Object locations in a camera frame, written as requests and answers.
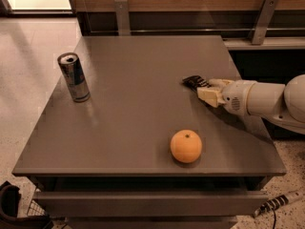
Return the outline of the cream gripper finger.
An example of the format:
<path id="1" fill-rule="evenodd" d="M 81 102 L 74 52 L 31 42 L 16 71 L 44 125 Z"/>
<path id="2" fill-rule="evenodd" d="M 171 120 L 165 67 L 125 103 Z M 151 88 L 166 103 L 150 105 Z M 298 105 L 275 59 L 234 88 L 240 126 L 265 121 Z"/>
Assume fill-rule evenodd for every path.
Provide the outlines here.
<path id="1" fill-rule="evenodd" d="M 197 89 L 197 96 L 214 108 L 225 104 L 221 91 L 216 87 L 200 87 Z"/>
<path id="2" fill-rule="evenodd" d="M 233 81 L 230 79 L 220 79 L 220 78 L 212 78 L 208 80 L 208 83 L 212 87 L 224 88 L 229 84 L 232 84 Z"/>

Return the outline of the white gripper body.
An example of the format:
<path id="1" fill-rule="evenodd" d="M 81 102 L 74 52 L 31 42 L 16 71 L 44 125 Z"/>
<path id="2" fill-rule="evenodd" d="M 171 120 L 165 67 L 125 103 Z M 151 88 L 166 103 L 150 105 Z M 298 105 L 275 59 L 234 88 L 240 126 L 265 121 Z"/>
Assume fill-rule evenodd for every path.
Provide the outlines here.
<path id="1" fill-rule="evenodd" d="M 232 115 L 247 115 L 247 99 L 255 81 L 237 80 L 222 90 L 225 100 L 224 108 Z"/>

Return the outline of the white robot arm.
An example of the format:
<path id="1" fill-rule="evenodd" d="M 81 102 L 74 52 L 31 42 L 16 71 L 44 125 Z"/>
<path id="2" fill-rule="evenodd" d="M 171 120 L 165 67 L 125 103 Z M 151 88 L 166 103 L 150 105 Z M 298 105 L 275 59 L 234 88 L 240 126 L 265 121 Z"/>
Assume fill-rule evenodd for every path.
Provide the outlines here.
<path id="1" fill-rule="evenodd" d="M 222 106 L 232 115 L 262 117 L 276 126 L 305 134 L 304 76 L 287 85 L 254 80 L 210 79 L 196 93 L 214 108 Z"/>

